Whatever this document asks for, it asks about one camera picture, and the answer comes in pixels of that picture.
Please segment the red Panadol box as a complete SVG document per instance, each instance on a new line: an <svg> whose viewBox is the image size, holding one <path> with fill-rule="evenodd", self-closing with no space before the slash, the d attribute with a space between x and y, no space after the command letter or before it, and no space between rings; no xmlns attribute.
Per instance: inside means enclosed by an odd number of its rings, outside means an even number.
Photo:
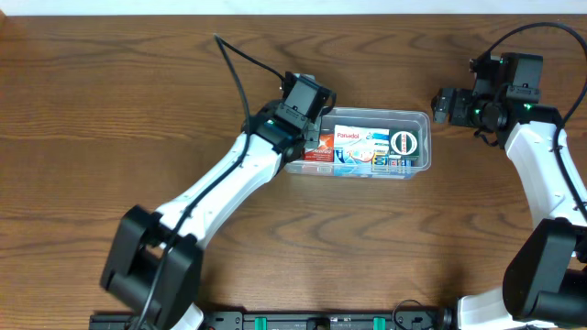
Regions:
<svg viewBox="0 0 587 330"><path fill-rule="evenodd" d="M333 162L334 135L323 134L319 137L316 148L306 148L303 155L305 161Z"/></svg>

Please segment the white blue Panadol box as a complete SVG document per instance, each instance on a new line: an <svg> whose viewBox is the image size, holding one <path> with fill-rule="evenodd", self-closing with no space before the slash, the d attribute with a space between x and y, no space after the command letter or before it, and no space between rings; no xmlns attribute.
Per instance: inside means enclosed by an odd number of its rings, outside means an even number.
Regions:
<svg viewBox="0 0 587 330"><path fill-rule="evenodd" d="M389 129L335 125L334 162L369 163L389 152Z"/></svg>

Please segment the clear plastic container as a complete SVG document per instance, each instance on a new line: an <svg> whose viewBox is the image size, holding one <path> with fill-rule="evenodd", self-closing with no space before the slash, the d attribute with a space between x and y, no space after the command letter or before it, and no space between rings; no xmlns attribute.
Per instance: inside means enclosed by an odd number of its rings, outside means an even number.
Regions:
<svg viewBox="0 0 587 330"><path fill-rule="evenodd" d="M409 179L432 161L430 119L417 111L337 107L322 118L317 146L290 173Z"/></svg>

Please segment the green round tin box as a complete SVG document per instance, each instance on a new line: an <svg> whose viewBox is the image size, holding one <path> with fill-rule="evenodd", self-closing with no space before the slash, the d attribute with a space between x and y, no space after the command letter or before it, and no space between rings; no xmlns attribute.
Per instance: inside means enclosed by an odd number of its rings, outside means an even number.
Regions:
<svg viewBox="0 0 587 330"><path fill-rule="evenodd" d="M414 130L390 131L389 154L397 159L417 160L420 156L419 134Z"/></svg>

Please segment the blue Cool Fever box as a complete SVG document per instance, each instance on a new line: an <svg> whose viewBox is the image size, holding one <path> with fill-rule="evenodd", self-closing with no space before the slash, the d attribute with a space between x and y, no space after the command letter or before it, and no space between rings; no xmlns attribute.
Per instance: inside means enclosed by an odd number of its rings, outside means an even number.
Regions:
<svg viewBox="0 0 587 330"><path fill-rule="evenodd" d="M410 179L415 175L412 161L377 154L370 162L334 165L334 176L382 179Z"/></svg>

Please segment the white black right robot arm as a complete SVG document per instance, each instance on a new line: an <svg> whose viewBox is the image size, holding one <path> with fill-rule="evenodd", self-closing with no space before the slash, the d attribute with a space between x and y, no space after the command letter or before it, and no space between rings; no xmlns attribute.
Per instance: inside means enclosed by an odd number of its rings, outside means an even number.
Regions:
<svg viewBox="0 0 587 330"><path fill-rule="evenodd" d="M471 60L469 90L442 88L432 99L437 123L493 133L522 182L534 230L508 265L500 288L458 300L458 329L582 327L586 324L586 189L559 129L559 110L539 102L543 59L483 54Z"/></svg>

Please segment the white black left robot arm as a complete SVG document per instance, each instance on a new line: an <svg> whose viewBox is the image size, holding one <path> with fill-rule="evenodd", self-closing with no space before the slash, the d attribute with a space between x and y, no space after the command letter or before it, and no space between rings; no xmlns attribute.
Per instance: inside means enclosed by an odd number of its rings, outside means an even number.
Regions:
<svg viewBox="0 0 587 330"><path fill-rule="evenodd" d="M197 183L153 212L136 205L121 217L100 284L135 312L128 329L196 329L203 322L194 302L213 235L316 142L337 99L303 74L288 72L282 89L282 98L246 116L229 152Z"/></svg>

